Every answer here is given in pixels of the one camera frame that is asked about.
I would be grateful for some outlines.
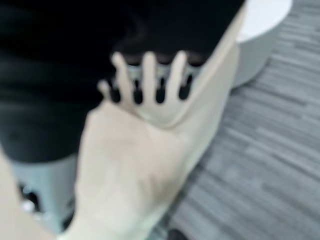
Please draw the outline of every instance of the gray carpet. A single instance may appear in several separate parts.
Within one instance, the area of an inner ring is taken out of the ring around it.
[[[295,0],[255,81],[150,240],[320,239],[320,0]]]

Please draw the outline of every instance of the white object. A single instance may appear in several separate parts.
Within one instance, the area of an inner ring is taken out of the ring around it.
[[[265,66],[293,0],[248,0],[237,42],[239,66],[234,87],[252,80]]]
[[[155,56],[143,61],[143,103],[117,54],[122,105],[106,101],[91,112],[82,141],[77,213],[60,240],[145,240],[167,211],[216,134],[236,74],[242,9],[194,81],[178,99],[186,55],[174,60],[165,102],[155,101]]]

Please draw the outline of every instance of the hand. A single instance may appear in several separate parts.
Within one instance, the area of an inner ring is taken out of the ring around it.
[[[61,240],[143,240],[148,236],[217,131],[236,73],[235,39],[242,18],[240,14],[229,28],[185,101],[178,98],[183,53],[174,60],[163,104],[155,101],[155,57],[145,56],[141,105],[133,102],[123,58],[114,56],[122,100],[113,104],[107,99],[88,116],[81,144],[77,213]]]

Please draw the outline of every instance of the black jacket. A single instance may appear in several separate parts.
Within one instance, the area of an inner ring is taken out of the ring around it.
[[[12,159],[77,152],[114,51],[211,53],[244,0],[0,1],[0,141]]]

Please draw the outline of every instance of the striped carpet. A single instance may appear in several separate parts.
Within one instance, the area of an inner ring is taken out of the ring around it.
[[[220,131],[150,240],[320,239],[320,0],[295,0],[268,66],[231,94]]]

